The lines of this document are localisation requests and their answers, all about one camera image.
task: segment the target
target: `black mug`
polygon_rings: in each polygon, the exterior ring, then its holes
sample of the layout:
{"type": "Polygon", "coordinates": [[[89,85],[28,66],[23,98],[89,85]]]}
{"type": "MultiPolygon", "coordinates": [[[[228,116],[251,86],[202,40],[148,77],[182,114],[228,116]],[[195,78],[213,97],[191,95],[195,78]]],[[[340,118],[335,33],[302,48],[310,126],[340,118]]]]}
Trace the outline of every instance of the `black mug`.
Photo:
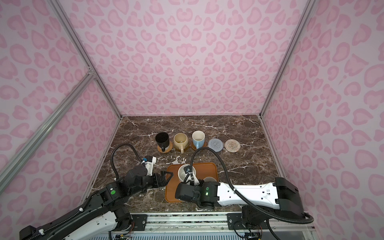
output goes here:
{"type": "Polygon", "coordinates": [[[169,148],[169,135],[166,132],[158,133],[155,140],[162,152],[165,152],[169,148]]]}

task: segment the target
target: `yellow mug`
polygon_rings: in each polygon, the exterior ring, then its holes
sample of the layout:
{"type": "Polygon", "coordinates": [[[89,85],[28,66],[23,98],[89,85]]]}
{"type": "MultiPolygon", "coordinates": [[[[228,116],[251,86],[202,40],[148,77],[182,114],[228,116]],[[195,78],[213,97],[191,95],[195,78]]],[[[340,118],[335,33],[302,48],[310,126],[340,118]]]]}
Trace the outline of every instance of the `yellow mug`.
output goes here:
{"type": "Polygon", "coordinates": [[[184,153],[185,150],[189,147],[189,141],[187,135],[184,133],[178,133],[173,137],[173,146],[176,150],[181,153],[184,153]]]}

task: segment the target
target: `pink leopard print wallpaper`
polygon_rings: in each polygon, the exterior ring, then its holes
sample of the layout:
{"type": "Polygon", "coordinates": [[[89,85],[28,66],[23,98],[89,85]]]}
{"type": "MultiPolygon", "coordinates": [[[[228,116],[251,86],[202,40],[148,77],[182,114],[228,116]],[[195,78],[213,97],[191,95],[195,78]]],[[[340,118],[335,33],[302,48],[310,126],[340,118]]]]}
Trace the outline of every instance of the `pink leopard print wallpaper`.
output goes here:
{"type": "Polygon", "coordinates": [[[88,71],[44,0],[0,3],[0,172],[88,71]]]}
{"type": "Polygon", "coordinates": [[[384,1],[321,0],[265,119],[321,239],[383,239],[384,1]]]}
{"type": "Polygon", "coordinates": [[[1,194],[1,239],[17,240],[22,228],[46,224],[80,204],[117,121],[91,82],[1,194]]]}
{"type": "Polygon", "coordinates": [[[62,0],[127,115],[256,114],[306,0],[62,0]]]}

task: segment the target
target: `brown tray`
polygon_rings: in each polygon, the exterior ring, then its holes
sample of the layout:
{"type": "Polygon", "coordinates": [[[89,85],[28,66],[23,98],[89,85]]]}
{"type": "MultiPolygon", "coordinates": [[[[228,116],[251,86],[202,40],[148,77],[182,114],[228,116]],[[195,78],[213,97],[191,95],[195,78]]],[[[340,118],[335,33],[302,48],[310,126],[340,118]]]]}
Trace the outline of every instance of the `brown tray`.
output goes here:
{"type": "MultiPolygon", "coordinates": [[[[174,164],[167,168],[168,172],[173,172],[173,178],[166,186],[166,201],[167,202],[182,202],[175,198],[176,188],[181,182],[177,176],[179,168],[184,164],[174,164]]],[[[193,167],[196,169],[196,177],[198,179],[204,179],[206,177],[213,177],[218,181],[217,167],[213,162],[200,162],[194,163],[193,167]]]]}

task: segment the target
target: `blue mug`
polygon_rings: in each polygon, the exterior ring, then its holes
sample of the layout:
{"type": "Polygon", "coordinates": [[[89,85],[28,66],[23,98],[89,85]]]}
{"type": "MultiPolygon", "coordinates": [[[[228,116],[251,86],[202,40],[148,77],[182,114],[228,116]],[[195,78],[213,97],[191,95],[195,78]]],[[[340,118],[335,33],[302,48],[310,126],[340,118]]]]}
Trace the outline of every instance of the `blue mug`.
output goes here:
{"type": "Polygon", "coordinates": [[[196,149],[203,147],[205,141],[205,134],[202,131],[195,131],[192,133],[193,144],[196,149]]]}

